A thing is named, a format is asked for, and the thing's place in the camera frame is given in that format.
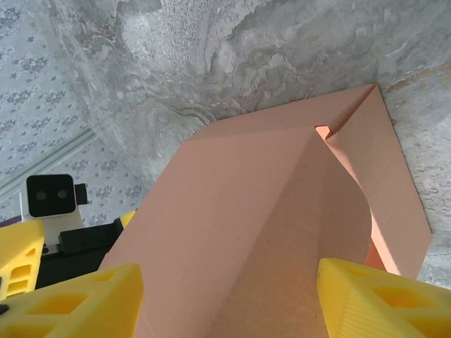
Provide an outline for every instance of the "white camera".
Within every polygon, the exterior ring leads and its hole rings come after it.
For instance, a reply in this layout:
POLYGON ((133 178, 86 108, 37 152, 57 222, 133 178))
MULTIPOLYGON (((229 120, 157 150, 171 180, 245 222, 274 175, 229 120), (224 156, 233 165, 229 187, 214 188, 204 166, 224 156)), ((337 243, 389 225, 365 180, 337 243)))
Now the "white camera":
POLYGON ((70 175, 29 176, 20 189, 22 221, 40 219, 45 244, 58 244, 61 231, 83 227, 78 204, 87 201, 77 203, 78 199, 87 199, 86 188, 84 184, 75 185, 70 175))

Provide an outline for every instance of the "floral wallpaper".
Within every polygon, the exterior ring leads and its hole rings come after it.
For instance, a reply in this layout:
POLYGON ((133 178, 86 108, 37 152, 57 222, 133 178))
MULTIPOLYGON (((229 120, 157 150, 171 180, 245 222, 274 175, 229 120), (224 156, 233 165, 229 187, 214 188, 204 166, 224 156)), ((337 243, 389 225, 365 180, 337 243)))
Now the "floral wallpaper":
MULTIPOLYGON (((24 3, 0 0, 0 184, 86 128, 82 110, 24 3)), ((147 193, 99 139, 49 173, 69 173, 88 185, 89 205, 80 207, 86 226, 137 208, 147 193)), ((19 214, 18 194, 0 201, 0 220, 19 214)))

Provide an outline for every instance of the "yellow plastic block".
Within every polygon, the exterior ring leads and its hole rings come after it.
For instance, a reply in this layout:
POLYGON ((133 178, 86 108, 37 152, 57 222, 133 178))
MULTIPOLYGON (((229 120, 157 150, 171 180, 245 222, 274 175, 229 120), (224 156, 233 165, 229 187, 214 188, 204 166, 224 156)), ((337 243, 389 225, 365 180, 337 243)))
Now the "yellow plastic block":
POLYGON ((131 221, 132 217, 135 215, 136 211, 131 211, 129 213, 126 213, 125 215, 122 215, 120 217, 122 227, 125 229, 127 227, 128 223, 131 221))
POLYGON ((451 291, 322 259, 318 296, 331 338, 451 337, 451 291))
POLYGON ((43 245, 40 220, 0 227, 0 300, 35 289, 43 245))
POLYGON ((131 338, 144 287, 138 264, 125 264, 11 299, 2 338, 131 338))

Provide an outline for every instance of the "cardboard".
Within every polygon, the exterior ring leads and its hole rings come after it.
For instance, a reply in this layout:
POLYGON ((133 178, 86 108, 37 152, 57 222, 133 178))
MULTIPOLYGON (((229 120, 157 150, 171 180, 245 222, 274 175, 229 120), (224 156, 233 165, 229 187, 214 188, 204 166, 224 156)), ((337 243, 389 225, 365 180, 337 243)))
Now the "cardboard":
POLYGON ((407 274, 431 241, 374 85, 189 138, 101 268, 141 265, 136 337, 327 337, 318 262, 368 262, 370 234, 372 254, 407 274))

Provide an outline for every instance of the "camera lens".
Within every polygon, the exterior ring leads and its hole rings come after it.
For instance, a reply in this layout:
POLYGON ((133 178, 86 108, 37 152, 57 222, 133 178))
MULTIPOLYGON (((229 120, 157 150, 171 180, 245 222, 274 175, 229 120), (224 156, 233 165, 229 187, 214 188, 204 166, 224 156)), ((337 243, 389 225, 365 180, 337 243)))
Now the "camera lens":
POLYGON ((59 197, 60 199, 65 199, 65 198, 67 197, 67 195, 68 195, 68 193, 67 193, 65 190, 60 190, 60 191, 58 192, 58 197, 59 197))
POLYGON ((43 201, 47 198, 47 194, 45 192, 37 192, 36 193, 36 199, 38 201, 43 201))

